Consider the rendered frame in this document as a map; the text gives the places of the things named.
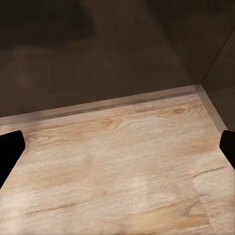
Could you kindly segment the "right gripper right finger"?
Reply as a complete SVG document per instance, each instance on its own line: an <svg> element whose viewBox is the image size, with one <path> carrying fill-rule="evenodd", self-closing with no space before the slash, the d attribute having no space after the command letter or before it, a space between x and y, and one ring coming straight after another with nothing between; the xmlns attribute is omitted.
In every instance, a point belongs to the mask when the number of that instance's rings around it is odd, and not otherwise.
<svg viewBox="0 0 235 235"><path fill-rule="evenodd" d="M235 132L224 130L220 139L219 147L235 169Z"/></svg>

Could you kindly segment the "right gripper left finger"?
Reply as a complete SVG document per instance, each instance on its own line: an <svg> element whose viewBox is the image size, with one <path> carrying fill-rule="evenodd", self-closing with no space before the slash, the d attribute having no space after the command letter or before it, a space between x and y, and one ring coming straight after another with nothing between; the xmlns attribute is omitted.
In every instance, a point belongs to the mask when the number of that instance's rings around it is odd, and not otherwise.
<svg viewBox="0 0 235 235"><path fill-rule="evenodd" d="M25 149L20 130L0 136L0 189Z"/></svg>

